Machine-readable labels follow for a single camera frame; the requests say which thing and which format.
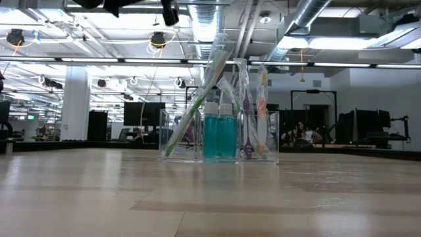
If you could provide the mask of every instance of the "chair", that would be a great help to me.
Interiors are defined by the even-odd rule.
[[[130,131],[130,128],[123,128],[118,137],[119,142],[127,142],[127,133]]]

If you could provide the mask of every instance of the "white column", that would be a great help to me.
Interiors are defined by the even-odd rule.
[[[33,142],[31,137],[37,136],[37,128],[39,125],[39,113],[28,113],[25,124],[25,142]]]
[[[68,66],[64,85],[61,135],[63,140],[86,140],[91,76],[85,66]]]

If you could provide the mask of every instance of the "fluorescent light fixture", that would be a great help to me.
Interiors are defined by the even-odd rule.
[[[421,69],[421,65],[377,65],[376,68],[390,69]]]
[[[187,60],[187,63],[189,64],[207,64],[208,61],[207,60]],[[234,61],[226,61],[227,65],[234,65],[235,62]]]
[[[421,48],[421,38],[418,38],[407,45],[401,47],[401,49],[420,49]]]
[[[371,39],[362,38],[337,38],[337,37],[317,37],[309,42],[311,49],[341,49],[341,50],[361,50],[368,47]]]
[[[126,63],[181,63],[176,59],[126,59]]]
[[[38,111],[44,111],[45,109],[43,109],[43,108],[30,108],[30,109],[33,109],[33,110],[38,110]]]
[[[369,67],[366,63],[315,63],[315,66],[335,66],[335,67]]]
[[[26,115],[26,113],[10,112],[9,115]]]
[[[394,31],[392,31],[392,32],[390,32],[390,33],[388,33],[384,36],[381,36],[377,39],[370,40],[370,44],[369,44],[368,47],[384,47],[387,44],[399,39],[400,37],[404,36],[405,34],[411,32],[413,30],[414,30],[414,28],[407,28],[407,29],[400,29],[399,30],[398,27],[397,27],[396,30],[394,30]]]
[[[187,63],[190,64],[206,64],[208,63],[207,60],[187,60]]]
[[[38,91],[38,92],[37,91],[20,91],[20,90],[18,90],[18,93],[50,93],[50,92],[47,92],[47,91]]]
[[[264,62],[264,61],[253,61],[251,62],[252,65],[261,65],[264,64],[265,66],[307,66],[308,63],[301,63],[301,62]]]
[[[278,48],[281,49],[304,49],[309,47],[309,44],[307,43],[307,40],[305,38],[300,37],[289,37],[284,36],[281,41],[278,43]]]
[[[55,61],[55,59],[48,57],[0,57],[0,61]]]
[[[84,58],[62,58],[64,62],[94,62],[94,63],[118,63],[118,59],[84,59]]]
[[[82,8],[82,6],[77,4],[69,4],[66,7],[68,8]],[[97,8],[103,8],[104,5],[100,4]],[[160,6],[151,6],[151,5],[128,5],[122,7],[123,9],[162,9]],[[181,10],[187,10],[187,7],[179,7]]]

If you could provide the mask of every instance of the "ceiling duct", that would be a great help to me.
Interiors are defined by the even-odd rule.
[[[196,42],[210,43],[208,45],[196,45],[197,57],[208,59],[211,52],[212,42],[222,31],[222,17],[224,9],[222,6],[213,5],[189,5],[191,15],[191,29],[193,30]]]
[[[331,0],[301,0],[297,10],[283,17],[278,29],[278,42],[286,34],[307,35],[310,32],[311,23],[329,5]],[[290,49],[275,46],[266,56],[266,61],[281,61]]]

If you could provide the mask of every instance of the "clear acrylic organizer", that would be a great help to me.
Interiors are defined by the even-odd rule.
[[[256,111],[251,111],[251,115],[255,115]],[[279,111],[269,111],[267,116],[266,133],[266,150],[264,155],[259,155],[253,150],[251,159],[247,159],[244,152],[244,118],[245,113],[242,111],[238,115],[234,115],[237,128],[237,151],[236,156],[232,158],[215,157],[205,159],[202,153],[203,145],[203,122],[204,115],[202,111],[197,111],[193,120],[190,122],[182,140],[176,145],[170,156],[165,155],[166,147],[173,133],[175,125],[174,119],[180,115],[176,111],[161,110],[161,125],[159,127],[159,151],[162,161],[174,162],[197,162],[197,163],[273,163],[279,162]]]

